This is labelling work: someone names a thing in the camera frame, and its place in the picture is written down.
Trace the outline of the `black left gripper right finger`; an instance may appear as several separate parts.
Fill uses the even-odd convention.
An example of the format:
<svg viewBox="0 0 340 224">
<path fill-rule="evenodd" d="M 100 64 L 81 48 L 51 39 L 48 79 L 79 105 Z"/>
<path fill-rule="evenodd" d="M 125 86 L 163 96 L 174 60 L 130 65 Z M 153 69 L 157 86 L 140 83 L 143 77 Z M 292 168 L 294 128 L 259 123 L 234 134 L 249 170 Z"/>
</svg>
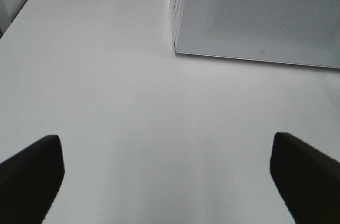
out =
<svg viewBox="0 0 340 224">
<path fill-rule="evenodd" d="M 286 132 L 274 136 L 270 174 L 295 223 L 339 223 L 339 162 Z"/>
</svg>

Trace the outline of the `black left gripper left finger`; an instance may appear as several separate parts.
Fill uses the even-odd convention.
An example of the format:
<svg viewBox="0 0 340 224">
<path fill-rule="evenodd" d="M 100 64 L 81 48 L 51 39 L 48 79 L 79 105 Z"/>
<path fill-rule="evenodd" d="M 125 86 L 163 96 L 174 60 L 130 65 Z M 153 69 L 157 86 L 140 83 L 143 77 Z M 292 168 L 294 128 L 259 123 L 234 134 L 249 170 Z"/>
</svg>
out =
<svg viewBox="0 0 340 224">
<path fill-rule="evenodd" d="M 3 161 L 1 223 L 42 223 L 64 175 L 58 135 L 47 135 Z"/>
</svg>

